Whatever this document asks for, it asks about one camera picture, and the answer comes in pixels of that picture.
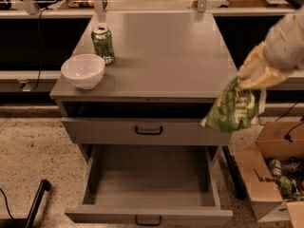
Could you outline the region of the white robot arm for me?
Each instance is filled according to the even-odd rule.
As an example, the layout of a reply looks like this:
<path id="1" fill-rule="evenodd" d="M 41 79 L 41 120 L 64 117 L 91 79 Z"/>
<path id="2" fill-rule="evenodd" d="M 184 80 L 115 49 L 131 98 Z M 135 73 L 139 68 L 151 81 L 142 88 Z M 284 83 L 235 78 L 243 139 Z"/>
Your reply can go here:
<path id="1" fill-rule="evenodd" d="M 272 26 L 255 46 L 237 74 L 241 89 L 264 89 L 284 82 L 304 69 L 304 7 Z"/>

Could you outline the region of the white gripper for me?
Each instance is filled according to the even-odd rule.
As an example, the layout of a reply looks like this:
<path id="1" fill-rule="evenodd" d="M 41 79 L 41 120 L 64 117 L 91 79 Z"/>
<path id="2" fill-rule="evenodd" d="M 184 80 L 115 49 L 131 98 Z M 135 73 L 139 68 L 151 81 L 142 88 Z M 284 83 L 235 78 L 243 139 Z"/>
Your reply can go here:
<path id="1" fill-rule="evenodd" d="M 304 13 L 284 16 L 272 26 L 264 42 L 255 46 L 237 74 L 237 87 L 265 89 L 290 76 L 289 70 L 304 69 Z"/>

